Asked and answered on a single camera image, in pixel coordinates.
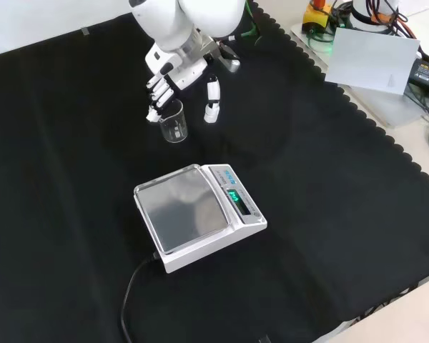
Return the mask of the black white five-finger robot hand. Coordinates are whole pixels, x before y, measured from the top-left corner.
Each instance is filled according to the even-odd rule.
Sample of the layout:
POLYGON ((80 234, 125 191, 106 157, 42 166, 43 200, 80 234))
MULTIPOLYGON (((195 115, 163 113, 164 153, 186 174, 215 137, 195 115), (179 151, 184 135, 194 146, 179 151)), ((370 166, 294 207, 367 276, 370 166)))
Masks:
POLYGON ((154 44, 145 56, 145 62, 153 73, 146 84, 151 101, 146 120, 158 122, 176 90, 182 91, 195 83, 207 68, 206 58, 219 54, 219 47, 214 41, 188 52, 181 49, 165 52, 154 44))

